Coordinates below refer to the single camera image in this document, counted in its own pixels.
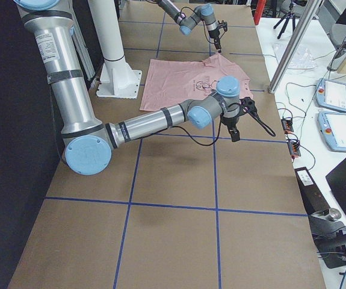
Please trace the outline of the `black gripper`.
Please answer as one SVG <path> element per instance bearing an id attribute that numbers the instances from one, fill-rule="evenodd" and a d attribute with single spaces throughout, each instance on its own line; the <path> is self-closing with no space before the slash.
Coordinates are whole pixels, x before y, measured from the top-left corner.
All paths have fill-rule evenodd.
<path id="1" fill-rule="evenodd" d="M 226 125 L 229 131 L 231 141 L 240 141 L 240 133 L 236 127 L 239 117 L 255 110 L 255 101 L 250 97 L 242 98 L 237 102 L 233 102 L 227 106 L 227 110 L 221 116 L 222 124 Z"/>
<path id="2" fill-rule="evenodd" d="M 222 21 L 216 20 L 211 24 L 207 24 L 207 30 L 208 30 L 208 34 L 210 38 L 213 39 L 214 41 L 215 49 L 217 50 L 218 53 L 221 53 L 220 31 L 221 30 L 223 30 L 224 32 L 227 31 L 227 22 L 224 20 Z"/>

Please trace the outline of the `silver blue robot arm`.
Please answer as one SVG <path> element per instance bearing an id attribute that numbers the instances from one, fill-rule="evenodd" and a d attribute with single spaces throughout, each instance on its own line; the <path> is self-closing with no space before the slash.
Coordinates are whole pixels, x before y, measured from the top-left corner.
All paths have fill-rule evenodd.
<path id="1" fill-rule="evenodd" d="M 253 117 L 256 108 L 251 98 L 239 98 L 239 82 L 232 76 L 218 80 L 204 100 L 189 99 L 116 124 L 94 115 L 84 75 L 72 40 L 74 32 L 73 1 L 14 1 L 24 27 L 34 34 L 47 72 L 47 81 L 60 109 L 64 123 L 61 137 L 66 146 L 65 163 L 80 175 L 94 175 L 105 170 L 112 151 L 122 143 L 154 135 L 190 121 L 203 129 L 218 116 L 227 127 L 232 142 L 240 140 L 236 124 L 239 117 Z M 203 22 L 209 38 L 221 52 L 220 30 L 227 22 L 216 20 L 211 4 L 198 6 L 191 15 L 171 1 L 152 1 L 161 7 L 188 35 Z M 114 1 L 88 1 L 104 59 L 102 74 L 104 96 L 137 96 L 141 71 L 131 69 L 125 60 Z"/>
<path id="2" fill-rule="evenodd" d="M 218 53 L 221 53 L 221 38 L 228 30 L 227 22 L 216 19 L 214 8 L 210 3 L 191 9 L 190 7 L 177 8 L 168 0 L 152 2 L 161 7 L 179 25 L 179 30 L 185 36 L 189 35 L 199 23 L 202 23 L 208 32 L 208 36 L 205 36 L 206 40 L 214 45 Z"/>

